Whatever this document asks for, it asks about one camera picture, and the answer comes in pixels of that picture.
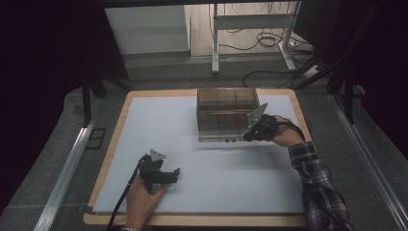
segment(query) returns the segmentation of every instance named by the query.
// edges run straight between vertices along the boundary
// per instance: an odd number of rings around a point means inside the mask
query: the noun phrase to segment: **plaid sleeve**
[[[318,158],[311,142],[289,148],[291,162],[303,184],[303,206],[310,230],[354,230],[344,199],[335,189],[331,172]]]

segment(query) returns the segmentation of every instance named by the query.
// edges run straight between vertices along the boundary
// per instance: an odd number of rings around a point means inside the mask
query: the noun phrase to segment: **human hand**
[[[291,121],[289,118],[276,118],[278,122]],[[276,135],[267,139],[266,141],[273,141],[274,143],[283,146],[290,147],[304,142],[300,135],[290,126],[280,125]]]
[[[139,176],[136,177],[126,195],[128,217],[125,226],[142,229],[165,194],[166,188],[167,185],[163,185],[155,194],[150,194],[144,186],[144,181]]]

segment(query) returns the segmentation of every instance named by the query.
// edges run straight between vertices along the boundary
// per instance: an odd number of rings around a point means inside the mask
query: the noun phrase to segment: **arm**
[[[303,185],[303,206],[310,230],[353,230],[344,199],[333,186],[331,172],[319,159],[311,142],[305,142],[295,130],[279,127],[268,141],[289,147],[291,162]]]
[[[138,176],[126,196],[128,217],[125,227],[142,229],[165,192],[166,185],[163,185],[155,194],[150,194]]]

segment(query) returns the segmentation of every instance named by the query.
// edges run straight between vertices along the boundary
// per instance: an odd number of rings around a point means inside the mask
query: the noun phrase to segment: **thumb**
[[[158,199],[161,198],[167,191],[168,185],[162,185],[157,192],[154,194],[154,197],[157,197]]]

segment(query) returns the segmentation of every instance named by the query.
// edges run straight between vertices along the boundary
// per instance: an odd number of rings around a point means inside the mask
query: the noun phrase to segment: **wooden border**
[[[311,141],[311,136],[304,120],[303,114],[297,102],[293,90],[264,90],[257,89],[258,95],[288,95],[291,99],[293,109],[299,127],[305,135],[306,141]],[[108,175],[112,159],[114,157],[117,143],[122,132],[123,125],[129,112],[132,99],[134,97],[174,97],[174,96],[197,96],[197,90],[135,90],[128,93],[125,103],[117,121],[114,134],[109,144],[105,160],[102,164],[88,206],[93,208],[106,176]],[[84,214],[86,224],[107,224],[111,216]],[[126,216],[116,216],[115,224],[123,225]],[[306,227],[304,216],[275,216],[275,215],[153,215],[146,222],[146,225],[166,225],[166,226],[288,226]]]

